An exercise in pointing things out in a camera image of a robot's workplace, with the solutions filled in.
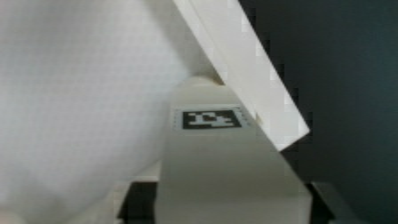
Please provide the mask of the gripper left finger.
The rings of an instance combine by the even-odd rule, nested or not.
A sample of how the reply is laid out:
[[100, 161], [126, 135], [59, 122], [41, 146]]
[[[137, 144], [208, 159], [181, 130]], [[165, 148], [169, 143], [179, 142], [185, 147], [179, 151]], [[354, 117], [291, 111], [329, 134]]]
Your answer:
[[133, 182], [119, 209], [123, 224], [155, 224], [156, 183]]

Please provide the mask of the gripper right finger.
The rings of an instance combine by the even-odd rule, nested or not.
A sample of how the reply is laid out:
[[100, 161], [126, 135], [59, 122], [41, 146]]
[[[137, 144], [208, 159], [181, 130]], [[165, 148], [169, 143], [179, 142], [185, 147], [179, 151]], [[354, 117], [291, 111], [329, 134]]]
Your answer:
[[313, 196], [309, 224], [371, 224], [348, 206], [343, 196], [327, 182], [307, 182]]

